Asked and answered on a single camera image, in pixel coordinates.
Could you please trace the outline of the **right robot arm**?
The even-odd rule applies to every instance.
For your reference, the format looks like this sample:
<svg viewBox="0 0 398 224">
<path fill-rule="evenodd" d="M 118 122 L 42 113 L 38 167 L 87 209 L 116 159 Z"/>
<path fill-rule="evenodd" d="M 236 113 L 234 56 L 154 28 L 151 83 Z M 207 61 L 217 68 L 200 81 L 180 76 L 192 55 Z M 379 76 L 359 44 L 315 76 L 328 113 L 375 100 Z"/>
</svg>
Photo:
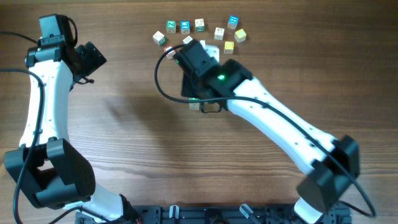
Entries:
<svg viewBox="0 0 398 224">
<path fill-rule="evenodd" d="M 182 96 L 219 104 L 277 144 L 306 176 L 297 186 L 294 215 L 305 223 L 320 221 L 350 185 L 358 185 L 358 143 L 315 128 L 274 98 L 238 61 L 220 64 L 209 53 L 193 40 L 174 55 L 183 70 Z"/>
</svg>

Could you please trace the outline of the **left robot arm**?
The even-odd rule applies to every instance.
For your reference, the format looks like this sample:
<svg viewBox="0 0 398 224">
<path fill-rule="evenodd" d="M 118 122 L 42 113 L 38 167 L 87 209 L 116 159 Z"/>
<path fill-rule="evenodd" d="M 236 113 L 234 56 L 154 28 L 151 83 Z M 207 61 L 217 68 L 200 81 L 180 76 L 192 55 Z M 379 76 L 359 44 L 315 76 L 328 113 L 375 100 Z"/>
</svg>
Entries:
<svg viewBox="0 0 398 224">
<path fill-rule="evenodd" d="M 28 117 L 19 148 L 4 164 L 16 181 L 14 195 L 24 194 L 35 208 L 79 212 L 96 223 L 140 223 L 141 217 L 121 194 L 95 180 L 91 164 L 70 144 L 68 96 L 75 84 L 106 59 L 88 42 L 78 45 L 74 21 L 51 14 L 39 19 L 37 46 L 28 50 L 23 72 L 30 76 Z"/>
</svg>

